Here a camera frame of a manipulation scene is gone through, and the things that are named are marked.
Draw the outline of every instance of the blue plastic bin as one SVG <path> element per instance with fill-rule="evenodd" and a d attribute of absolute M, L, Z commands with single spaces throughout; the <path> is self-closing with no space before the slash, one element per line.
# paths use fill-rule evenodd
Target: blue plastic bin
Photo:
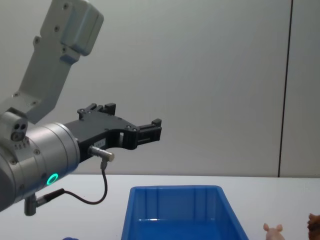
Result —
<path fill-rule="evenodd" d="M 248 240 L 219 186 L 139 186 L 121 240 Z"/>

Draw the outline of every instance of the silver cylindrical joint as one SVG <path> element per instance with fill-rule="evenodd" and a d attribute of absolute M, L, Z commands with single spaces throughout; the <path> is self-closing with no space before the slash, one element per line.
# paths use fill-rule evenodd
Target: silver cylindrical joint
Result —
<path fill-rule="evenodd" d="M 13 150 L 0 146 L 0 212 L 74 171 L 76 138 L 62 124 L 30 129 Z"/>

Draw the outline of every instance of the toy pig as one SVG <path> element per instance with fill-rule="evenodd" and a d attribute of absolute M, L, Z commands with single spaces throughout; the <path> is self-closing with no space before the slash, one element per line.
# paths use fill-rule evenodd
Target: toy pig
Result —
<path fill-rule="evenodd" d="M 268 224 L 263 225 L 263 229 L 267 231 L 265 239 L 266 240 L 285 240 L 285 238 L 281 235 L 281 231 L 283 227 L 281 224 L 276 226 L 276 228 L 269 228 Z"/>

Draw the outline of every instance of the white wall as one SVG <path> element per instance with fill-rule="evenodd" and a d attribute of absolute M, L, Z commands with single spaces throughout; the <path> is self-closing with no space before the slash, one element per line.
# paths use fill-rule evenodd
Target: white wall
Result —
<path fill-rule="evenodd" d="M 41 123 L 92 102 L 160 142 L 112 149 L 113 174 L 276 176 L 290 19 L 287 0 L 92 0 L 105 21 Z M 0 101 L 19 86 L 49 0 L 0 2 Z M 99 173 L 99 160 L 77 173 Z"/>
<path fill-rule="evenodd" d="M 320 1 L 294 0 L 281 177 L 320 177 Z"/>

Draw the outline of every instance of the table surface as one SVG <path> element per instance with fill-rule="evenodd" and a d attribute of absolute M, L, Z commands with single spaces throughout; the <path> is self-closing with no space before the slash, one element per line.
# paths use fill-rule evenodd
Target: table surface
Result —
<path fill-rule="evenodd" d="M 23 201 L 0 213 L 3 240 L 120 240 L 130 188 L 154 185 L 217 185 L 223 188 L 250 240 L 265 239 L 263 224 L 283 225 L 286 240 L 307 240 L 309 213 L 320 214 L 320 179 L 220 176 L 108 175 L 109 191 L 99 205 L 63 195 L 24 215 Z M 69 175 L 37 196 L 64 188 L 96 201 L 103 194 L 101 175 Z"/>

